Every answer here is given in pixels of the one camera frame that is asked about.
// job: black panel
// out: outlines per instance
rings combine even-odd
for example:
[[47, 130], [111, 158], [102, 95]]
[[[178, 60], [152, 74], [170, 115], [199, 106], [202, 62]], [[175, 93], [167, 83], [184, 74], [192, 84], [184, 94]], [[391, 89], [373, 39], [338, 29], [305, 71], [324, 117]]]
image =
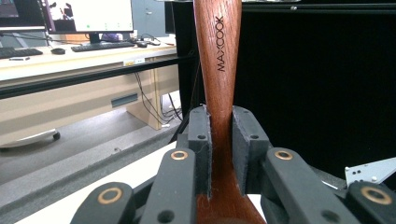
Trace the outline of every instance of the black panel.
[[344, 178], [396, 156], [396, 15], [244, 11], [234, 104]]

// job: metal bracket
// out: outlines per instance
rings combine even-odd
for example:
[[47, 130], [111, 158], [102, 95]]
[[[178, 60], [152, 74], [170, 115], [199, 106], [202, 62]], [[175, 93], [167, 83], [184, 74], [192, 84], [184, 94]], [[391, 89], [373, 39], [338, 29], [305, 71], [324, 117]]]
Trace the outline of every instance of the metal bracket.
[[396, 172], [396, 157], [363, 165], [346, 167], [345, 172], [348, 187], [354, 182], [361, 181], [380, 184]]

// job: wooden handle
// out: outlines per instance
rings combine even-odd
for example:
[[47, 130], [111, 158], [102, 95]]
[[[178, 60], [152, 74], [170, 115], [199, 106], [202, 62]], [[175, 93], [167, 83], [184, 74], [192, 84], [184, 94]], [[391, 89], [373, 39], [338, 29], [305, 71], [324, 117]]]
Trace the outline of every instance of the wooden handle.
[[197, 197], [197, 223], [265, 223], [233, 171], [233, 90], [241, 24], [241, 0], [195, 0], [195, 23], [213, 142], [212, 196]]

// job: computer mouse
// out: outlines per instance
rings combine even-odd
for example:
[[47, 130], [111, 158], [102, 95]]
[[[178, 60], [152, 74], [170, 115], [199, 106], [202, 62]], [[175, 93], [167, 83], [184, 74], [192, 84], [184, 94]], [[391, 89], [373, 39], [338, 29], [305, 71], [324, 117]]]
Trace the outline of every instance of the computer mouse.
[[52, 52], [53, 54], [66, 54], [66, 50], [61, 49], [61, 48], [52, 49], [51, 52]]
[[148, 42], [145, 42], [145, 41], [136, 41], [136, 45], [137, 45], [139, 48], [146, 48], [146, 47], [148, 46]]

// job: keyboard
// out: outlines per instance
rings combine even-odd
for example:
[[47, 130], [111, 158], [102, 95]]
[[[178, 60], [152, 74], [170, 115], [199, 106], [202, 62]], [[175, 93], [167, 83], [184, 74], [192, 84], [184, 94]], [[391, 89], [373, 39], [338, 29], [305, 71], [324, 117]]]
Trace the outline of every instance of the keyboard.
[[43, 54], [38, 49], [14, 49], [0, 48], [0, 59], [8, 59], [13, 57], [25, 57]]
[[71, 49], [74, 52], [83, 52], [83, 51], [100, 50], [100, 49], [129, 48], [133, 46], [134, 44], [131, 42], [117, 42], [117, 43], [100, 43], [100, 44], [82, 45], [82, 46], [72, 47]]

